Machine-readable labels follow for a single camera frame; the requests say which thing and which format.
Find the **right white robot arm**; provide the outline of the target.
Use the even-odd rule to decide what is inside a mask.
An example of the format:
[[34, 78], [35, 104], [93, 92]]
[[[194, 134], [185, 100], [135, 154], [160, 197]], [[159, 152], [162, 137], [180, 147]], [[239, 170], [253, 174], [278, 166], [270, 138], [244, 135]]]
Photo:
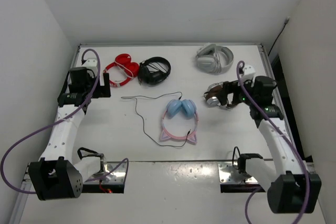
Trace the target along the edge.
[[257, 76], [243, 83], [221, 83], [221, 102], [227, 104], [227, 96], [232, 94], [232, 105], [244, 103], [249, 106], [250, 116], [264, 137], [275, 166], [270, 168], [260, 154], [242, 153], [237, 168], [239, 173], [258, 181], [267, 194], [273, 213], [311, 214], [322, 182], [319, 175], [308, 172], [286, 133], [284, 116], [272, 102], [276, 86], [275, 80], [266, 76]]

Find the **pink blue cat-ear headphones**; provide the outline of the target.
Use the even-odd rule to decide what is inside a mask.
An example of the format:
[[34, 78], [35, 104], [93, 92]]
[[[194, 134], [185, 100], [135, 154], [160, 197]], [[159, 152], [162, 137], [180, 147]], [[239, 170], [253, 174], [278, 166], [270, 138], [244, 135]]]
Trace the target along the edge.
[[160, 141], [187, 141], [197, 144], [199, 116], [192, 100], [171, 100], [162, 115]]

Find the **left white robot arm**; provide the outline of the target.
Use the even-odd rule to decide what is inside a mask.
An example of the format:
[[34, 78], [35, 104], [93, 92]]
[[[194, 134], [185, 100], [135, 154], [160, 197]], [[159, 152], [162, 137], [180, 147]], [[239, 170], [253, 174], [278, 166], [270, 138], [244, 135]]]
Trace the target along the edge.
[[69, 70], [58, 97], [57, 121], [48, 145], [39, 161], [30, 163], [28, 168], [39, 200], [78, 198], [87, 179], [106, 171], [102, 153], [86, 149], [88, 155], [80, 155], [76, 164], [72, 163], [72, 153], [91, 99], [109, 96], [109, 88], [100, 85], [99, 67]]

